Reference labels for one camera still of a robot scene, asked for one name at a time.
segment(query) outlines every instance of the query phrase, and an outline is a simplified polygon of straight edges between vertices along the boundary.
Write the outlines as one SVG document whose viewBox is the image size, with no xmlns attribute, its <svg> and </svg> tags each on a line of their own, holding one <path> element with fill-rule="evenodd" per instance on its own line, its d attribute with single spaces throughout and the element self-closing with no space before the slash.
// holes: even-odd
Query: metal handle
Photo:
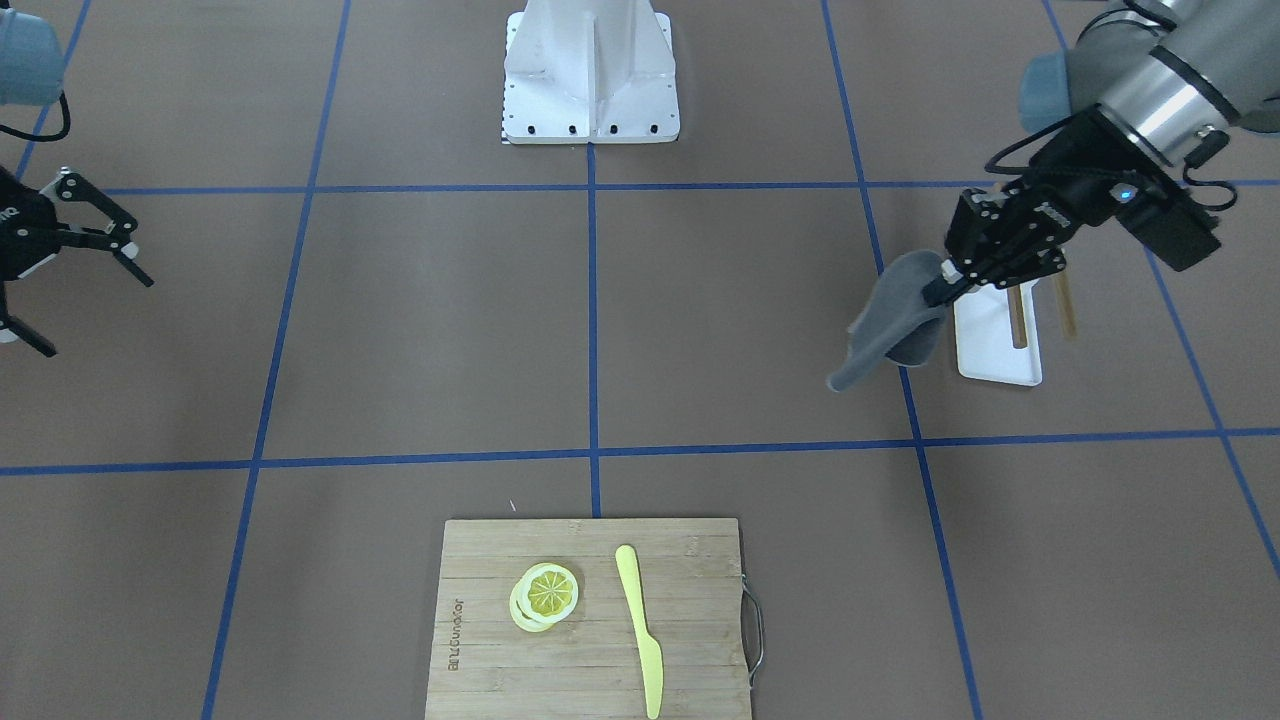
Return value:
<svg viewBox="0 0 1280 720">
<path fill-rule="evenodd" d="M 756 632 L 756 647 L 760 648 L 760 656 L 755 659 L 753 665 L 748 661 L 748 680 L 746 687 L 751 691 L 755 689 L 755 674 L 760 671 L 760 666 L 764 665 L 764 610 L 760 607 L 760 601 L 756 600 L 755 593 L 751 592 L 751 585 L 746 584 L 746 574 L 742 574 L 742 596 L 751 601 L 751 607 L 755 609 L 755 632 Z"/>
</svg>

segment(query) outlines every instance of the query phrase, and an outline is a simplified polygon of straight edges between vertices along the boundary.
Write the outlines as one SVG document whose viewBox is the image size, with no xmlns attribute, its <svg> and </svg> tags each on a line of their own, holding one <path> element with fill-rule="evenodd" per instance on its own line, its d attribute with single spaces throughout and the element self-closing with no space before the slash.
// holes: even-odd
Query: yellow fruit slice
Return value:
<svg viewBox="0 0 1280 720">
<path fill-rule="evenodd" d="M 521 612 L 538 623 L 558 623 L 577 607 L 577 578 L 554 562 L 534 565 L 516 588 Z"/>
<path fill-rule="evenodd" d="M 516 603 L 516 597 L 520 594 L 520 583 L 511 588 L 511 619 L 516 621 L 516 626 L 526 633 L 541 633 L 552 629 L 556 623 L 539 623 L 538 620 L 530 620 L 520 611 L 520 605 Z"/>
</svg>

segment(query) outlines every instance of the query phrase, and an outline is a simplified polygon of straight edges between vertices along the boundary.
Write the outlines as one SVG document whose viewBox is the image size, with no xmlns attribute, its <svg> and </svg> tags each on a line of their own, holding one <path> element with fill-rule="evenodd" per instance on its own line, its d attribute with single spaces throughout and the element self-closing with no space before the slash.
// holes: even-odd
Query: knife handle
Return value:
<svg viewBox="0 0 1280 720">
<path fill-rule="evenodd" d="M 631 625 L 635 626 L 636 635 L 648 635 L 649 628 L 644 620 L 644 593 L 640 589 L 640 561 L 636 560 L 636 548 L 630 544 L 620 544 L 618 550 L 613 552 L 613 560 L 618 564 L 622 592 L 627 596 Z"/>
</svg>

